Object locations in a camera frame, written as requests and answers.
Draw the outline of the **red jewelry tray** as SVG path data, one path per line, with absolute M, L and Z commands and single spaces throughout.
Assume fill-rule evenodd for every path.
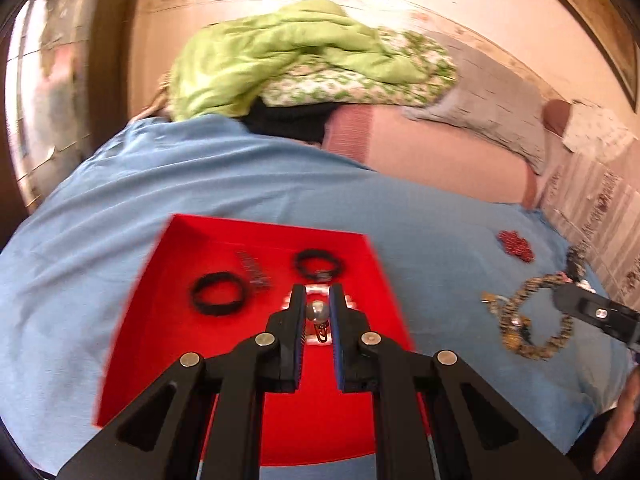
M 344 271 L 338 281 L 350 305 L 367 315 L 372 330 L 412 349 L 396 298 L 365 235 L 176 214 L 122 315 L 94 416 L 96 426 L 110 422 L 183 353 L 218 356 L 261 332 L 269 315 L 283 308 L 292 286 L 302 281 L 293 259 L 306 248 L 323 248 L 341 259 Z M 238 312 L 198 312 L 190 297 L 193 283 L 220 271 L 247 278 L 242 256 L 252 258 L 267 275 L 268 287 L 252 288 Z M 296 393 L 265 398 L 262 464 L 333 463 L 373 451 L 371 397 L 340 393 L 331 345 L 308 337 Z

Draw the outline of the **red bead hair clip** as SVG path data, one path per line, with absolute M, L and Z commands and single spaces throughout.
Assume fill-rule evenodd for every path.
M 506 254 L 518 258 L 525 263 L 532 263 L 534 261 L 535 255 L 532 246 L 530 246 L 526 238 L 518 234 L 518 231 L 499 231 L 497 240 Z

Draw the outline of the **blue towel cloth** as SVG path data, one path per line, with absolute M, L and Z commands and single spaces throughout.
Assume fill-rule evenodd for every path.
M 208 116 L 147 119 L 83 162 L 1 254 L 1 416 L 23 453 L 54 474 L 93 436 L 120 312 L 174 214 L 366 234 L 416 348 L 451 349 L 567 451 L 620 395 L 628 350 L 577 323 L 548 361 L 506 351 L 484 290 L 510 294 L 559 270 L 566 241 L 541 214 L 382 176 Z M 518 231 L 535 259 L 506 254 Z

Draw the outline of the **pink mattress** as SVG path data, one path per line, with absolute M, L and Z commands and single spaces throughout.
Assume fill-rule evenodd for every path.
M 380 174 L 488 203 L 535 208 L 570 152 L 547 131 L 546 171 L 475 133 L 440 122 L 414 122 L 396 106 L 349 104 L 326 124 L 322 148 Z

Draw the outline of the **black folded garment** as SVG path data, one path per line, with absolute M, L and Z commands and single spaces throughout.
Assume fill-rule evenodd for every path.
M 326 123 L 340 107 L 336 103 L 269 107 L 258 98 L 240 122 L 250 132 L 263 136 L 321 144 Z

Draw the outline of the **grey blanket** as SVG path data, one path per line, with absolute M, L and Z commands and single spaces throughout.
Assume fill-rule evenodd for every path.
M 441 32 L 427 36 L 447 49 L 457 66 L 458 82 L 436 103 L 404 107 L 401 113 L 411 120 L 441 122 L 484 136 L 522 156 L 535 174 L 542 174 L 547 151 L 538 88 L 457 39 Z

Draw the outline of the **green white patterned blanket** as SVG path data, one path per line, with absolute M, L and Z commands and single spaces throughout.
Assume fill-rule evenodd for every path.
M 447 49 L 429 36 L 412 30 L 380 27 L 387 50 L 410 58 L 427 72 L 420 84 L 389 84 L 326 64 L 317 55 L 291 66 L 269 81 L 260 98 L 269 107 L 346 103 L 424 107 L 442 98 L 457 83 L 457 66 Z

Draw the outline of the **green quilted blanket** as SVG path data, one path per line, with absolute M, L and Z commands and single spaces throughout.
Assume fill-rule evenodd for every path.
M 422 84 L 427 70 L 388 50 L 378 32 L 329 0 L 304 0 L 268 14 L 206 26 L 169 73 L 172 118 L 245 115 L 262 87 L 305 55 L 384 84 Z

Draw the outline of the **stained glass window panel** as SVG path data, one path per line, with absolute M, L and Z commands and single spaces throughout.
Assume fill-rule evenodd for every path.
M 10 28 L 6 126 L 29 212 L 92 153 L 86 75 L 95 7 L 96 0 L 26 0 Z

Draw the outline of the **dark wooden door frame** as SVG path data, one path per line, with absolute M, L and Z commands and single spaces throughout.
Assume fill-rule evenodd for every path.
M 96 0 L 90 23 L 87 128 L 95 150 L 128 122 L 128 68 L 138 0 Z

